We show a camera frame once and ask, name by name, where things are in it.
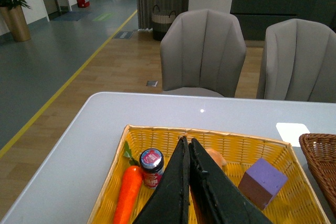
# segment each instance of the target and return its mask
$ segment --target chair backrest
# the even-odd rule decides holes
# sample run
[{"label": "chair backrest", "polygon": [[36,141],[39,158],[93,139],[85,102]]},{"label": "chair backrest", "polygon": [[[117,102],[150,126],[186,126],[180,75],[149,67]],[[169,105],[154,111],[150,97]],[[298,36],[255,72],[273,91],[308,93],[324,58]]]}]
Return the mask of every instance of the chair backrest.
[{"label": "chair backrest", "polygon": [[163,90],[195,87],[234,97],[245,55],[234,15],[208,9],[181,13],[161,41]]},{"label": "chair backrest", "polygon": [[336,102],[336,34],[290,19],[266,29],[257,98]]}]

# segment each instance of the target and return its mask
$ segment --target floor line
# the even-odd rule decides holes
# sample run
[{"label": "floor line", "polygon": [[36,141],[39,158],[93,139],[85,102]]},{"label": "floor line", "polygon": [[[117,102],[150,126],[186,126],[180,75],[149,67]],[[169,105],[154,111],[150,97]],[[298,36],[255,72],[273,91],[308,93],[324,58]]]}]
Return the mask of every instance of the floor line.
[{"label": "floor line", "polygon": [[43,114],[43,112],[56,100],[56,98],[64,91],[66,87],[79,75],[83,69],[90,63],[90,61],[99,53],[101,49],[127,24],[128,21],[138,12],[134,13],[119,26],[119,28],[87,59],[84,64],[67,80],[63,86],[29,119],[29,121],[12,137],[11,140],[0,150],[0,158],[8,152],[8,150],[16,143],[16,141],[29,129],[29,127]]}]

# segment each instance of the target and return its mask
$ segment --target table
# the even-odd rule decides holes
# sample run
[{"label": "table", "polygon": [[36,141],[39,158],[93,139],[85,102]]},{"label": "table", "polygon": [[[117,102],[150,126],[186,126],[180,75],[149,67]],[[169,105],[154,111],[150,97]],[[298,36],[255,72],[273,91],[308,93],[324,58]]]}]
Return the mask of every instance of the table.
[{"label": "table", "polygon": [[[336,104],[101,92],[91,96],[2,220],[86,223],[127,124],[235,132],[281,139],[276,123],[336,134]],[[320,202],[336,223],[294,147]]]}]

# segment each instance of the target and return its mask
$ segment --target kitchen counter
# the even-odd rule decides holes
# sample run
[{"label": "kitchen counter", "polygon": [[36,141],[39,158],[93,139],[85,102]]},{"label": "kitchen counter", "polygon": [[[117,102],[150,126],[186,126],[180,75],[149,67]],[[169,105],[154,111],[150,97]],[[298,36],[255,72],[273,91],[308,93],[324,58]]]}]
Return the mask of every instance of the kitchen counter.
[{"label": "kitchen counter", "polygon": [[238,18],[245,40],[263,41],[267,27],[292,18],[336,30],[336,0],[232,0],[230,13]]}]

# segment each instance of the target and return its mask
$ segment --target brown wicker basket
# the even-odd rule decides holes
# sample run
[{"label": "brown wicker basket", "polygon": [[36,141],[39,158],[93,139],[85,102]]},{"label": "brown wicker basket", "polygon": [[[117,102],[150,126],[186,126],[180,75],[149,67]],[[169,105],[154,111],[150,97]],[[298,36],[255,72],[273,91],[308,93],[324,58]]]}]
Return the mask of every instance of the brown wicker basket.
[{"label": "brown wicker basket", "polygon": [[303,134],[299,141],[309,170],[336,217],[336,135]]}]

